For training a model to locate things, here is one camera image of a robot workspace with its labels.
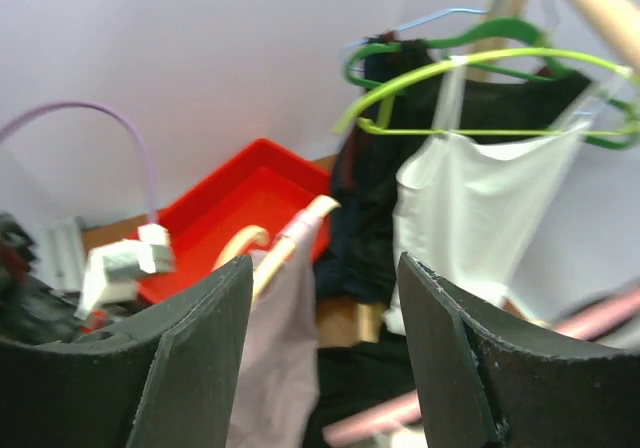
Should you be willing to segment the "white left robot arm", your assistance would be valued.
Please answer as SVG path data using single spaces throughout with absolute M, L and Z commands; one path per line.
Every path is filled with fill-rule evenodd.
M 27 345 L 72 342 L 148 307 L 110 304 L 87 321 L 74 316 L 79 296 L 66 295 L 32 276 L 36 242 L 8 212 L 1 214 L 1 339 Z

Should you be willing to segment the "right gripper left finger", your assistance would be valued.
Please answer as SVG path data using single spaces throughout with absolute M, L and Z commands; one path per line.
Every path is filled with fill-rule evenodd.
M 2 445 L 223 446 L 252 283 L 241 256 L 74 342 L 3 342 Z

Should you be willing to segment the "beige hanger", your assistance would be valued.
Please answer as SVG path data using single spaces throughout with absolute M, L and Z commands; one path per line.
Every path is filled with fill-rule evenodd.
M 319 195 L 289 222 L 278 235 L 271 250 L 253 270 L 253 304 L 256 303 L 280 267 L 296 250 L 297 244 L 306 232 L 306 227 L 319 224 L 338 207 L 340 207 L 340 203 L 334 198 Z M 212 271 L 241 255 L 250 245 L 265 246 L 268 241 L 269 232 L 265 228 L 258 225 L 248 225 L 242 228 L 224 246 L 212 267 Z

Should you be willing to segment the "pink tank top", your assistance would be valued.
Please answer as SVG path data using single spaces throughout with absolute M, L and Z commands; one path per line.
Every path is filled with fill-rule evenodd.
M 320 225 L 303 210 L 280 233 L 296 248 L 251 308 L 228 447 L 302 445 L 318 397 L 312 251 Z

